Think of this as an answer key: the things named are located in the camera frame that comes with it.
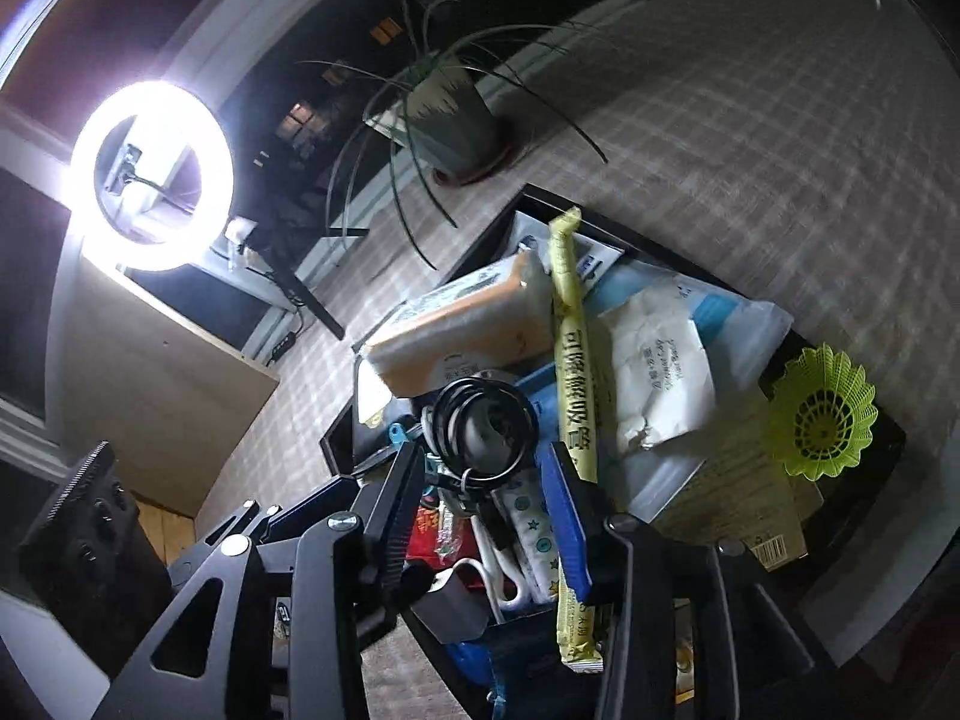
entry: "yellow wrapper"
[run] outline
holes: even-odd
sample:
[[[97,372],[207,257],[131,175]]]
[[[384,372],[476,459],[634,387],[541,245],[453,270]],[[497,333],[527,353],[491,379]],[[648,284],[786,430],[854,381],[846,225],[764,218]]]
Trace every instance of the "yellow wrapper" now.
[[[557,338],[557,406],[560,440],[581,479],[597,481],[596,417],[590,371],[587,327],[580,279],[577,278],[573,233],[580,226],[580,209],[573,208],[550,223],[550,269],[553,272]],[[574,671],[594,671],[603,661],[593,639],[593,608],[579,603],[560,566],[557,644],[560,660]]]

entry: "blue gripper pad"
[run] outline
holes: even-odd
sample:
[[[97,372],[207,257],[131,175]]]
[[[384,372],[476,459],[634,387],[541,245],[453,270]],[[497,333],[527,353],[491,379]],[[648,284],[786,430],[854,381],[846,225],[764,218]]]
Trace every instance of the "blue gripper pad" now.
[[[580,479],[569,478],[570,471],[575,476],[576,470],[568,455],[568,467],[565,469],[558,452],[566,455],[566,447],[558,442],[541,442],[536,447],[535,459],[539,466],[541,488],[544,489],[544,501],[553,524],[554,541],[560,552],[563,576],[577,600],[582,602],[589,596],[593,581],[587,566],[587,535],[577,514],[574,491],[571,489],[571,484],[579,484]]]

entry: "wall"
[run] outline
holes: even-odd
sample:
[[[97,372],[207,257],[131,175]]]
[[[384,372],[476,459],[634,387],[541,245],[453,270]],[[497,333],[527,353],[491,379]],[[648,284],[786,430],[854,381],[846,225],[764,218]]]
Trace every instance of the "wall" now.
[[[0,637],[53,720],[88,720],[109,682],[54,618],[0,592]]]

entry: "wooden panel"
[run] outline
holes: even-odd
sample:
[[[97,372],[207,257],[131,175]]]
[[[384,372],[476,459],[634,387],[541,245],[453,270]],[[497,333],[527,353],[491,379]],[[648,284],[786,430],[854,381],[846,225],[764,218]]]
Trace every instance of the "wooden panel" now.
[[[160,557],[160,560],[167,562],[166,549],[163,546],[163,512],[150,504],[137,501],[137,507],[140,509],[140,526],[150,541],[150,546]]]
[[[197,538],[193,533],[192,519],[165,510],[160,514],[163,522],[163,552],[167,565],[170,565],[184,549],[193,546]]]
[[[277,377],[85,257],[64,317],[62,444],[108,440],[130,490],[193,517]]]

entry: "potted plant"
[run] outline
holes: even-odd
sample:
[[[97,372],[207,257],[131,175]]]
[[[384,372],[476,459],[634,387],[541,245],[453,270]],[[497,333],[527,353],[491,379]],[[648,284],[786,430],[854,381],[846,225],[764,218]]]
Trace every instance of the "potted plant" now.
[[[340,170],[344,167],[347,153],[359,139],[359,146],[353,158],[352,168],[347,180],[347,194],[344,199],[343,241],[346,245],[347,210],[353,196],[354,184],[361,160],[367,149],[371,134],[375,131],[390,138],[389,169],[394,204],[400,224],[416,250],[416,253],[428,264],[436,269],[433,263],[416,244],[416,239],[407,223],[403,208],[400,205],[400,193],[397,191],[397,175],[395,174],[395,153],[397,144],[410,149],[410,156],[416,169],[416,177],[424,187],[427,196],[443,217],[454,227],[457,226],[453,217],[448,213],[436,198],[427,181],[424,172],[424,163],[438,170],[450,183],[460,184],[486,175],[486,172],[496,166],[498,160],[506,151],[503,127],[493,113],[487,108],[483,98],[477,92],[471,73],[482,76],[494,76],[501,81],[522,90],[563,119],[597,152],[604,163],[607,156],[600,146],[579,127],[567,114],[553,103],[530,89],[519,76],[511,78],[499,71],[489,70],[476,60],[467,58],[474,52],[483,52],[498,57],[484,46],[483,41],[488,39],[502,39],[512,34],[517,42],[536,43],[547,47],[554,52],[566,54],[566,50],[539,38],[530,40],[520,36],[523,33],[535,31],[537,33],[558,28],[557,25],[546,23],[510,23],[491,28],[476,30],[464,35],[444,50],[431,50],[429,42],[430,19],[437,7],[446,2],[455,0],[436,0],[424,9],[421,21],[421,30],[418,39],[413,29],[407,0],[401,0],[406,31],[410,36],[413,49],[411,64],[403,71],[388,79],[376,73],[353,67],[343,62],[326,60],[305,60],[307,63],[322,64],[330,67],[343,68],[362,76],[382,81],[368,100],[364,108],[361,122],[347,137],[341,148],[330,173],[328,192],[326,193],[325,223],[329,228],[330,204],[333,197]],[[596,35],[597,29],[582,23],[567,22],[559,28],[569,29],[587,35]]]

